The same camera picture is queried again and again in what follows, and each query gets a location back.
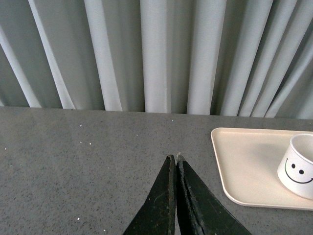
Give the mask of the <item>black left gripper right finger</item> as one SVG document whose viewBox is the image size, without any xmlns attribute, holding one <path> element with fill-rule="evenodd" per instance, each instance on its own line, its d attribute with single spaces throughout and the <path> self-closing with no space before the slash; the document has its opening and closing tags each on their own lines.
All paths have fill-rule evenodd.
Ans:
<svg viewBox="0 0 313 235">
<path fill-rule="evenodd" d="M 177 155 L 177 216 L 182 235 L 249 235 L 186 159 Z"/>
</svg>

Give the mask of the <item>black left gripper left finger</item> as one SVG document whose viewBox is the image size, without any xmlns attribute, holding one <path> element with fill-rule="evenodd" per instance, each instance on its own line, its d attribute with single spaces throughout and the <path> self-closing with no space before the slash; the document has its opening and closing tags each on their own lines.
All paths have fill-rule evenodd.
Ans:
<svg viewBox="0 0 313 235">
<path fill-rule="evenodd" d="M 176 216 L 177 170 L 173 155 L 168 155 L 140 210 L 123 234 L 173 235 Z"/>
</svg>

